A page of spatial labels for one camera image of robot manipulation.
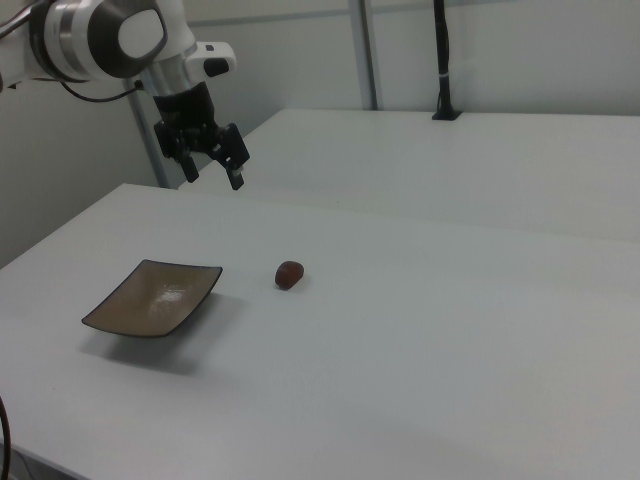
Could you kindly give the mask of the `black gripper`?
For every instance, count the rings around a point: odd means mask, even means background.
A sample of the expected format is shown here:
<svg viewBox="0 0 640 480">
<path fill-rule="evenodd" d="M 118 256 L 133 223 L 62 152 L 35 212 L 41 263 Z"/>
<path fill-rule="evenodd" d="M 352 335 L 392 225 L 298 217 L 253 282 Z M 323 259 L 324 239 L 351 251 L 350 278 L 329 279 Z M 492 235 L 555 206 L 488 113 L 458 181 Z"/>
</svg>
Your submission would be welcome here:
<svg viewBox="0 0 640 480">
<path fill-rule="evenodd" d="M 160 113 L 154 132 L 161 152 L 181 167 L 188 183 L 199 178 L 191 156 L 196 152 L 208 155 L 225 169 L 233 190 L 244 185 L 242 171 L 249 151 L 235 124 L 219 126 L 215 121 L 214 105 L 204 82 L 175 95 L 156 96 L 154 102 Z"/>
</svg>

